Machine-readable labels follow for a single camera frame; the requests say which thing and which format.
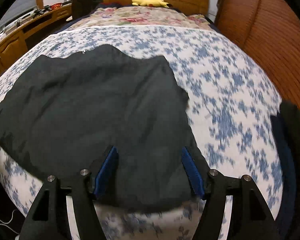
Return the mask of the wooden louvered wardrobe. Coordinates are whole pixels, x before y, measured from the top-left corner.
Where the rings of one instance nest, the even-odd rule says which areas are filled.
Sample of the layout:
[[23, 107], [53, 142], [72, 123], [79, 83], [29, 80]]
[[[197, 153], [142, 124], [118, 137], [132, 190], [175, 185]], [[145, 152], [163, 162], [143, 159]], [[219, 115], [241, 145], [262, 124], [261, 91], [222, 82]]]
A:
[[284, 0], [221, 0], [215, 25], [300, 108], [300, 20]]

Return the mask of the grey window blind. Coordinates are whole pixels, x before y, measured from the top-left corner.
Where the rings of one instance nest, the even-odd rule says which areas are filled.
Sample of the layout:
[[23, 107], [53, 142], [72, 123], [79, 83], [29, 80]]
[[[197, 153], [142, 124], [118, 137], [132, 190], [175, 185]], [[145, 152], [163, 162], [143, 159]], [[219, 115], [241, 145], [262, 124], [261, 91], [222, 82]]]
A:
[[16, 0], [0, 20], [0, 28], [37, 6], [36, 0]]

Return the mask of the dark wooden chair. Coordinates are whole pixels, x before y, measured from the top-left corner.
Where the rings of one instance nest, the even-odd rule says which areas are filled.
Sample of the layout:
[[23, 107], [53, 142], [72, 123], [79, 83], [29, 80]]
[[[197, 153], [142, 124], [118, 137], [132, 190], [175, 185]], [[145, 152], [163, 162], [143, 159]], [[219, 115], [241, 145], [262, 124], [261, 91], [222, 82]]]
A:
[[82, 18], [91, 13], [96, 7], [94, 0], [72, 0], [71, 21]]

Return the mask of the dark clothes pile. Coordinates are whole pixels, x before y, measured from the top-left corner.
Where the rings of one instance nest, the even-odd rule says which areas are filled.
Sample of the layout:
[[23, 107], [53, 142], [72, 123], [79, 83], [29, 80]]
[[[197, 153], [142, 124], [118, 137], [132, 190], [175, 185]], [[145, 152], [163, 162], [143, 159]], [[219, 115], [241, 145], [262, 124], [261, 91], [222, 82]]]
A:
[[283, 180], [275, 221], [281, 239], [300, 239], [300, 109], [283, 101], [270, 120]]

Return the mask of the yellow plush toy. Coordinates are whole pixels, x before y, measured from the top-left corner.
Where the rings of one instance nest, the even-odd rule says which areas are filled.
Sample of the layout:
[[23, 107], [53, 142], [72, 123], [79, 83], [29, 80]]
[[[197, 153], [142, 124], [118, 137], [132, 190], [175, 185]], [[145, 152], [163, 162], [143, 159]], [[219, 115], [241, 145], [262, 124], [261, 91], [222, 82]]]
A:
[[142, 7], [163, 7], [169, 8], [171, 5], [164, 0], [132, 0], [133, 6]]

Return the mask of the pink floral beige quilt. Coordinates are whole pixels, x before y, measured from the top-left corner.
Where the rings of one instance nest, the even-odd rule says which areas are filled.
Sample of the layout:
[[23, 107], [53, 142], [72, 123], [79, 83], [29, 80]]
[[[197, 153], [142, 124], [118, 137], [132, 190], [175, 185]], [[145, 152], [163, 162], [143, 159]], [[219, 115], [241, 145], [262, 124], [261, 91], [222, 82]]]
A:
[[168, 25], [212, 30], [203, 15], [186, 16], [173, 9], [155, 7], [99, 8], [86, 18], [76, 20], [66, 30], [106, 25]]

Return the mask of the black zip jacket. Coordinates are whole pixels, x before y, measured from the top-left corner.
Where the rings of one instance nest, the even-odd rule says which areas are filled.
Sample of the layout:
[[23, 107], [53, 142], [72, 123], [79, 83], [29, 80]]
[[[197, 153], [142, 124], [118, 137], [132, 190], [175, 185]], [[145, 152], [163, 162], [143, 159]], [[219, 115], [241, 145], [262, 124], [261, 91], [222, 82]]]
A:
[[40, 56], [0, 103], [0, 146], [44, 179], [68, 178], [118, 152], [115, 199], [157, 212], [195, 196], [181, 155], [203, 157], [186, 114], [189, 96], [163, 56], [135, 59], [104, 44], [60, 59]]

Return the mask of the wooden desk cabinet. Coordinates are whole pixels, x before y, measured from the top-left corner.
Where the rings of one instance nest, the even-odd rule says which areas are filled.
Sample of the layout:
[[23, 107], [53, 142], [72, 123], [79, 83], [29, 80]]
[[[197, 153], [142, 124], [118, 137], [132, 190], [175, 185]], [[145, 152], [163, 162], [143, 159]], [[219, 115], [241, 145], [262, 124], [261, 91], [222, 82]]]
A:
[[19, 26], [0, 42], [0, 76], [18, 59], [66, 24], [71, 5], [62, 6]]

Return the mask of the red basket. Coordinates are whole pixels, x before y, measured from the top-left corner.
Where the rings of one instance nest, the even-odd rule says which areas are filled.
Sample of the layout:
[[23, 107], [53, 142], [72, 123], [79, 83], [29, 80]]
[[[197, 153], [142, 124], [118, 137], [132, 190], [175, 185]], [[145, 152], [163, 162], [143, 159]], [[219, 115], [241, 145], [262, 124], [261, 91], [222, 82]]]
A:
[[51, 9], [52, 9], [52, 10], [58, 9], [58, 8], [60, 8], [62, 5], [63, 5], [63, 3], [55, 3], [55, 4], [51, 5]]

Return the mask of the blue floral white bedsheet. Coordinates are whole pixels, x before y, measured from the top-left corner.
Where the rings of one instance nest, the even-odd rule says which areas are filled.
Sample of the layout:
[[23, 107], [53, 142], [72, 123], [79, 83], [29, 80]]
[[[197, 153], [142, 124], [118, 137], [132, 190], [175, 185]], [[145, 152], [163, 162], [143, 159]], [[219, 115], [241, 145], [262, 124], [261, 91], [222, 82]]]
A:
[[[225, 176], [251, 175], [275, 219], [283, 183], [270, 115], [276, 115], [282, 100], [264, 71], [215, 31], [163, 25], [71, 27], [40, 42], [0, 77], [0, 102], [39, 55], [65, 58], [102, 44], [138, 59], [164, 55], [189, 95], [189, 123], [209, 166]], [[0, 182], [4, 196], [21, 218], [26, 216], [42, 182], [1, 147]], [[191, 239], [204, 205], [189, 202], [152, 215], [95, 207], [107, 239]]]

